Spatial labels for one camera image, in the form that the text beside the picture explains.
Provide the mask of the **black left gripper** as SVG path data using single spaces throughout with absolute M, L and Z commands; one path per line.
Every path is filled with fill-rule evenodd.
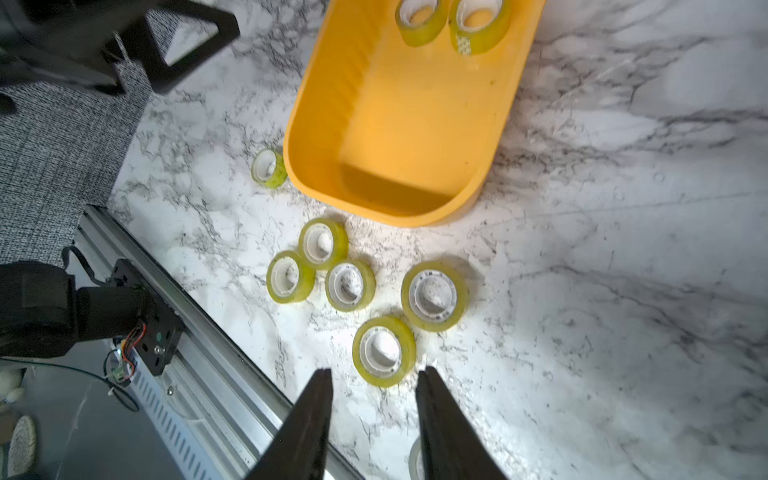
M 167 63 L 147 12 L 163 10 L 213 24 L 216 33 Z M 125 92 L 104 52 L 118 34 L 152 90 L 166 94 L 240 35 L 234 14 L 194 1 L 3 1 L 1 87 L 39 82 L 105 96 Z

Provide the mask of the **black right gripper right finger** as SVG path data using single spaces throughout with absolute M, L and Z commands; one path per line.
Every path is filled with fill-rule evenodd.
M 435 368 L 418 373 L 415 396 L 427 479 L 505 477 Z

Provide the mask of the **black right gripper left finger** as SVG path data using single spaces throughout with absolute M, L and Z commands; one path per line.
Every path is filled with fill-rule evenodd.
M 332 400 L 332 372 L 318 369 L 245 479 L 323 479 Z

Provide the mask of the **grey clear tape roll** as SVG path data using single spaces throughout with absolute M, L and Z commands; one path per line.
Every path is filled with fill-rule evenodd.
M 411 480 L 424 480 L 426 478 L 422 461 L 421 438 L 414 441 L 408 459 L 408 470 Z

